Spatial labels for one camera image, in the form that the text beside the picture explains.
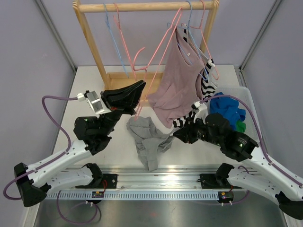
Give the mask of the pink wire hanger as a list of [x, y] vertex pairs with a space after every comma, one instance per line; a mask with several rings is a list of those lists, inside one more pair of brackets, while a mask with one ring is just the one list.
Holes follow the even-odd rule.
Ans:
[[125, 41], [125, 38], [124, 38], [124, 35], [123, 35], [123, 31], [121, 29], [120, 16], [119, 16], [119, 8], [118, 8], [118, 5], [115, 2], [114, 2], [114, 6], [115, 6], [115, 9], [116, 9], [116, 12], [117, 12], [117, 18], [115, 16], [113, 16], [113, 18], [114, 18], [114, 21], [115, 21], [116, 26], [118, 28], [118, 31], [120, 33], [122, 44], [123, 44], [123, 47], [124, 47], [124, 50], [125, 50], [125, 53], [126, 53], [126, 56], [127, 56], [130, 68], [131, 68], [131, 71], [133, 73], [134, 79], [135, 79], [135, 81], [137, 81], [136, 73], [133, 70], [133, 62], [131, 60], [131, 56], [129, 54], [128, 47], [126, 45], [126, 41]]

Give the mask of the grey tank top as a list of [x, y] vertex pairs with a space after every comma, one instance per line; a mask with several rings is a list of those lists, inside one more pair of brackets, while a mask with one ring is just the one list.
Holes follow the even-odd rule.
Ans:
[[161, 132], [151, 117], [131, 117], [126, 128], [134, 139], [138, 158], [144, 168], [149, 172], [158, 169], [158, 155], [171, 148], [176, 130], [168, 134]]

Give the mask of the mauve tank top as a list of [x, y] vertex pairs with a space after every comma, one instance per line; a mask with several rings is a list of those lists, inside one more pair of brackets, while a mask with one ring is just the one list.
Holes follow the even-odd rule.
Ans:
[[173, 121], [192, 110], [202, 99], [202, 71], [205, 65], [190, 45], [175, 31], [160, 85], [147, 99], [161, 123], [171, 128]]

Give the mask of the blue tank top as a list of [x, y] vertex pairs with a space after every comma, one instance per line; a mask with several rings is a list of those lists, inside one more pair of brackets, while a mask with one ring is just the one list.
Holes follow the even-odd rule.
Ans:
[[210, 113], [219, 113], [227, 119], [230, 126], [235, 130], [238, 120], [242, 122], [246, 119], [246, 110], [239, 108], [239, 102], [229, 97], [214, 98], [210, 101]]

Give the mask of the green tank top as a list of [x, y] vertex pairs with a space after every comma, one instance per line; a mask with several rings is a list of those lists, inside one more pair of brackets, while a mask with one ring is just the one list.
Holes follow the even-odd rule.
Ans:
[[244, 133], [246, 131], [246, 123], [242, 122], [241, 120], [238, 120], [235, 124], [235, 128], [237, 132]]

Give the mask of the light blue wire hanger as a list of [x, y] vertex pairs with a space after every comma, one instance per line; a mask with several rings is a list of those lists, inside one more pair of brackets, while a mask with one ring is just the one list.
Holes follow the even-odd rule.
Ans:
[[122, 67], [123, 67], [123, 70], [124, 70], [126, 76], [129, 78], [129, 74], [128, 74], [127, 70], [126, 70], [124, 61], [123, 61], [122, 56], [121, 56], [120, 51], [119, 51], [119, 47], [118, 47], [118, 45], [117, 45], [116, 39], [115, 39], [115, 37], [114, 37], [114, 34], [113, 34], [112, 29], [111, 29], [111, 26], [110, 26], [109, 16], [108, 16], [106, 4], [104, 3], [103, 6], [104, 6], [104, 9], [105, 9], [105, 14], [106, 14], [106, 26], [107, 26], [108, 31], [109, 31], [109, 33], [110, 33], [110, 36], [111, 36], [111, 39], [112, 39], [112, 42], [113, 42], [115, 51], [116, 51], [116, 53], [117, 53], [117, 55], [118, 55], [118, 58], [119, 58], [119, 60], [120, 60], [120, 62], [121, 62], [121, 65], [122, 65]]

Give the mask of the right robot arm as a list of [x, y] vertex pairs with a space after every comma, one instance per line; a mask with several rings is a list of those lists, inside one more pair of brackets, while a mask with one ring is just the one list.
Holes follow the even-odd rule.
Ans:
[[173, 135], [184, 143], [193, 144], [202, 140], [217, 145], [228, 158], [261, 174], [261, 177], [253, 176], [223, 163], [215, 173], [215, 183], [219, 187], [230, 184], [249, 190], [277, 204], [285, 214], [298, 220], [303, 218], [303, 179], [266, 156], [251, 137], [234, 131], [221, 114], [190, 121]]

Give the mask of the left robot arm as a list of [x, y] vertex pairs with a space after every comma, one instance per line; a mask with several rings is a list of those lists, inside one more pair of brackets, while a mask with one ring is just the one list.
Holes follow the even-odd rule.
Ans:
[[129, 86], [102, 91], [79, 93], [72, 100], [86, 101], [95, 116], [78, 117], [73, 132], [76, 140], [67, 139], [68, 146], [60, 152], [31, 165], [14, 166], [16, 185], [25, 207], [42, 202], [49, 194], [77, 186], [98, 188], [103, 174], [96, 164], [88, 163], [76, 171], [63, 171], [83, 159], [103, 151], [109, 144], [111, 132], [123, 114], [134, 115], [146, 82], [140, 80]]

